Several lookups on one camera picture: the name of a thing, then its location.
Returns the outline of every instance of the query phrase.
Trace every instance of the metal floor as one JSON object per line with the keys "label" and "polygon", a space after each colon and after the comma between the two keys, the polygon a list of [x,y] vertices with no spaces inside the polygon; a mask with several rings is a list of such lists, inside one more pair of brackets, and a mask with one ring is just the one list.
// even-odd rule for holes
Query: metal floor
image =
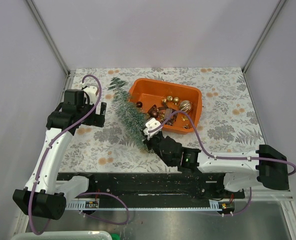
{"label": "metal floor", "polygon": [[[244,204],[236,203],[238,208]],[[115,222],[126,219],[125,211],[94,214]],[[60,220],[50,222],[47,231],[101,230],[118,234],[121,240],[291,240],[277,202],[253,202],[243,214],[224,218],[195,211],[132,211],[130,215],[128,225],[118,226],[83,218],[77,211],[66,211]],[[40,230],[46,221],[35,218],[34,222]]]}

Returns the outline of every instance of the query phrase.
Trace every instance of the green object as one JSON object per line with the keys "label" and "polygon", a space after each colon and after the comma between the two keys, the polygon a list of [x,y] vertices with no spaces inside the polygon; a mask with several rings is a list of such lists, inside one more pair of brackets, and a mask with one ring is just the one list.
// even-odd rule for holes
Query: green object
{"label": "green object", "polygon": [[108,90],[113,90],[113,108],[115,113],[124,126],[125,134],[131,143],[134,143],[138,148],[147,150],[143,143],[142,130],[145,127],[145,114],[140,112],[136,104],[129,101],[131,95],[129,92],[122,89],[126,85],[126,81],[119,77],[114,77],[111,80]]}
{"label": "green object", "polygon": [[120,236],[117,234],[110,234],[112,237],[112,240],[120,240]]}

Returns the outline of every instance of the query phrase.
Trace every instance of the white container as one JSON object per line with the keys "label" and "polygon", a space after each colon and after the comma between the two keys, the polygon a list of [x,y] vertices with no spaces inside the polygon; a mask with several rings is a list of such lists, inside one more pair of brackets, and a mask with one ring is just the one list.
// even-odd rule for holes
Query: white container
{"label": "white container", "polygon": [[37,236],[33,232],[20,233],[11,240],[112,240],[106,231],[46,231]]}

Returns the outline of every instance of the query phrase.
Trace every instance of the cable clip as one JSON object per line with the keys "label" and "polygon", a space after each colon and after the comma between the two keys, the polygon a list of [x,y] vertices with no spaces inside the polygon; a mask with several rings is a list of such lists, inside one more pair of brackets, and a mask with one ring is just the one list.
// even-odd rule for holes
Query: cable clip
{"label": "cable clip", "polygon": [[83,211],[79,211],[79,214],[83,214],[82,217],[86,217],[86,213],[84,213]]}

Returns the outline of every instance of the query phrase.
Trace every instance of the gold ornament ball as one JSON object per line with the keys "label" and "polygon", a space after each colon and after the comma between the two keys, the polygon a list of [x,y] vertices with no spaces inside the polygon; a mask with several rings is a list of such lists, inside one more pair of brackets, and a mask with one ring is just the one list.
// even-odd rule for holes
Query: gold ornament ball
{"label": "gold ornament ball", "polygon": [[167,101],[168,102],[171,102],[173,100],[173,97],[172,96],[167,96]]}
{"label": "gold ornament ball", "polygon": [[177,105],[179,103],[179,97],[177,97],[177,96],[174,97],[172,101],[173,101],[174,104]]}
{"label": "gold ornament ball", "polygon": [[190,101],[184,100],[179,105],[179,110],[189,113],[193,108],[193,105]]}

